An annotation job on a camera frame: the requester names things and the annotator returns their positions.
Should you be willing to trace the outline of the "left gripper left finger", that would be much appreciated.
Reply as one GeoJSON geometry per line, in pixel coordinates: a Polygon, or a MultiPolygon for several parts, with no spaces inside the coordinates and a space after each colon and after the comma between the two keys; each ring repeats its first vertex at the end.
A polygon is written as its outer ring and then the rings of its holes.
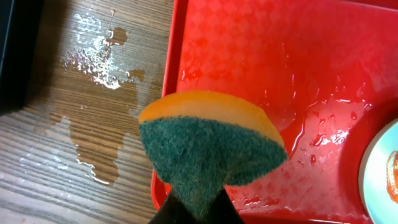
{"type": "Polygon", "coordinates": [[[148,224],[192,224],[194,222],[193,216],[171,190],[160,210],[148,224]]]}

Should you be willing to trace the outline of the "light blue plate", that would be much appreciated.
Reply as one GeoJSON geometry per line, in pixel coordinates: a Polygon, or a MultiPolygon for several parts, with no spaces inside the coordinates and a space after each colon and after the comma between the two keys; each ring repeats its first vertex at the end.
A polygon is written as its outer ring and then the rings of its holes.
{"type": "Polygon", "coordinates": [[[361,201],[373,223],[397,224],[397,120],[367,146],[359,168],[361,201]]]}

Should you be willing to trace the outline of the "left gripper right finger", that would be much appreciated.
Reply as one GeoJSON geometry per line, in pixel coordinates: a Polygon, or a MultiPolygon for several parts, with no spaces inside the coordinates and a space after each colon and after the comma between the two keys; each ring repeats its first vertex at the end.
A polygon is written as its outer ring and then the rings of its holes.
{"type": "Polygon", "coordinates": [[[210,203],[207,224],[244,224],[225,189],[210,203]]]}

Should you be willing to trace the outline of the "green orange sponge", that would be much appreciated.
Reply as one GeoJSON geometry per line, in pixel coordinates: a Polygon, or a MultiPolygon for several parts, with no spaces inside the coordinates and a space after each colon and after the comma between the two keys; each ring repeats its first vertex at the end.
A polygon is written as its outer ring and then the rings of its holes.
{"type": "Polygon", "coordinates": [[[288,158],[263,109],[216,91],[172,93],[149,104],[139,133],[158,178],[197,221],[208,218],[225,186],[248,185],[288,158]]]}

